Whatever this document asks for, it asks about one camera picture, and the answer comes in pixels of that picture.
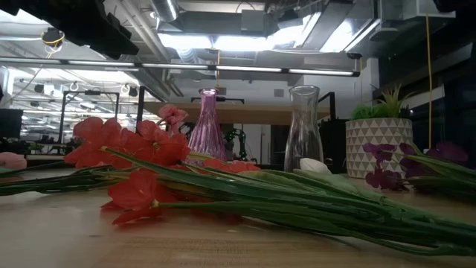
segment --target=desk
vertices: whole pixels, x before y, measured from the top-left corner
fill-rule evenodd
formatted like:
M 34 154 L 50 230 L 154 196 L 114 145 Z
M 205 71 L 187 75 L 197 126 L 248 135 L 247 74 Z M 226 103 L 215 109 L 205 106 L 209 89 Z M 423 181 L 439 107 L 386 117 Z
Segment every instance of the desk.
M 37 176 L 62 175 L 51 170 Z M 418 196 L 389 197 L 476 223 L 470 205 Z M 356 239 L 354 245 L 245 221 L 239 226 L 189 217 L 111 226 L 116 211 L 101 211 L 106 191 L 0 197 L 0 267 L 475 267 L 476 258 L 426 258 Z

